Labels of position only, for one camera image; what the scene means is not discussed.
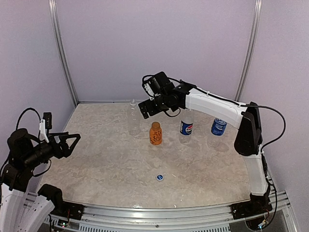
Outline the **clear plastic bottle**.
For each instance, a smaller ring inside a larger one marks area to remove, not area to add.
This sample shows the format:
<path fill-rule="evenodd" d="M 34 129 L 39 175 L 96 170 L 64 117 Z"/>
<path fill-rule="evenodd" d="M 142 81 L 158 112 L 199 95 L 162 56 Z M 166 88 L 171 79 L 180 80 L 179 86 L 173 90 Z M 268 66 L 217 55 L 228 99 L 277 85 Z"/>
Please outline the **clear plastic bottle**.
<path fill-rule="evenodd" d="M 140 133 L 140 110 L 138 103 L 132 99 L 127 110 L 128 132 L 131 136 L 137 136 Z"/>

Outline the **orange juice bottle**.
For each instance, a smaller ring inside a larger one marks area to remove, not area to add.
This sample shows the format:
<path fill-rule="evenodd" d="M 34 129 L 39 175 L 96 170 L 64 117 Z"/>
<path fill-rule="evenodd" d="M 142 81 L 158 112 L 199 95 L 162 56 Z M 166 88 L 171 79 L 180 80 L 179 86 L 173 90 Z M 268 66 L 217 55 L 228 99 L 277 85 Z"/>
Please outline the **orange juice bottle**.
<path fill-rule="evenodd" d="M 150 143 L 160 145 L 162 143 L 162 129 L 159 122 L 153 122 L 149 132 Z"/>

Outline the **blue bottle cap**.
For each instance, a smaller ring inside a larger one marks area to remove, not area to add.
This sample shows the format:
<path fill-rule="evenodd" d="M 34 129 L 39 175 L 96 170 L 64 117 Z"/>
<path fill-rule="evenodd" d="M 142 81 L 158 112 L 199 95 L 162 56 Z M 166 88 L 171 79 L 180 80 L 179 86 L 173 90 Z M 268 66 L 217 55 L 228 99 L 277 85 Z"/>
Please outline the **blue bottle cap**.
<path fill-rule="evenodd" d="M 164 176 L 161 175 L 161 174 L 158 174 L 158 175 L 156 176 L 156 180 L 157 180 L 157 181 L 162 181 L 163 179 L 164 179 Z"/>

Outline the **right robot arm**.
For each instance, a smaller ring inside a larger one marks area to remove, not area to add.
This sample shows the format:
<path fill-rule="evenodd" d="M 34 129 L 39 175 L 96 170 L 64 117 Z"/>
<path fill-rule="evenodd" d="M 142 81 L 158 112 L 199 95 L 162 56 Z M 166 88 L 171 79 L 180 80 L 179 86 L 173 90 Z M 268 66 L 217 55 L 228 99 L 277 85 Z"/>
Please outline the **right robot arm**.
<path fill-rule="evenodd" d="M 190 109 L 216 117 L 238 129 L 234 148 L 243 156 L 251 186 L 249 201 L 232 205 L 233 212 L 242 217 L 272 210 L 269 199 L 270 183 L 267 181 L 267 162 L 263 154 L 262 127 L 259 107 L 251 102 L 244 104 L 206 92 L 196 85 L 167 77 L 164 72 L 146 75 L 142 87 L 149 96 L 139 103 L 145 119 L 168 110 L 175 112 Z"/>

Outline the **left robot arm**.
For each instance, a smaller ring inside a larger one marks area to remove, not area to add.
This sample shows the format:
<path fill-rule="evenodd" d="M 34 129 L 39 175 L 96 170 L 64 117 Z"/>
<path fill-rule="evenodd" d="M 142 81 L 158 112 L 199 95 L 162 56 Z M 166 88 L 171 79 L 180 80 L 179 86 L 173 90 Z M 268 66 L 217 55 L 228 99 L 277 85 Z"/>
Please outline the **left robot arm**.
<path fill-rule="evenodd" d="M 21 128 L 8 138 L 8 163 L 0 173 L 0 230 L 2 232 L 36 232 L 49 214 L 67 220 L 81 220 L 84 206 L 63 200 L 62 190 L 44 184 L 30 208 L 26 208 L 28 184 L 33 170 L 52 157 L 69 157 L 80 140 L 79 134 L 51 133 L 41 142 Z"/>

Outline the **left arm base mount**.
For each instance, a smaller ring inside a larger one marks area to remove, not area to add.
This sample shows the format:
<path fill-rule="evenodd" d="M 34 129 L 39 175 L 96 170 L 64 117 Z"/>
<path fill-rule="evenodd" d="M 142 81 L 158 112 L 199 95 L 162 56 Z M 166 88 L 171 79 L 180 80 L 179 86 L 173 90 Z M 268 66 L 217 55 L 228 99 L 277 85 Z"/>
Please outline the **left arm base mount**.
<path fill-rule="evenodd" d="M 54 204 L 55 207 L 51 214 L 68 219 L 82 219 L 84 205 L 63 200 L 61 189 L 49 184 L 44 184 L 39 189 L 38 195 L 46 197 L 47 200 L 50 200 Z"/>

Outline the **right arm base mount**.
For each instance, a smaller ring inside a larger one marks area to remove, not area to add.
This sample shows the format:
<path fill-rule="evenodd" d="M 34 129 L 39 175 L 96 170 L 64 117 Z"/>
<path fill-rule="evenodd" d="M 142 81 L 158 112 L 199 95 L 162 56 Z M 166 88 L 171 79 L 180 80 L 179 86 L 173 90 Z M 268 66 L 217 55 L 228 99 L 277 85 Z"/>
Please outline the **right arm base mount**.
<path fill-rule="evenodd" d="M 272 210 L 269 195 L 255 196 L 250 194 L 250 200 L 231 205 L 233 219 L 241 219 L 267 213 Z"/>

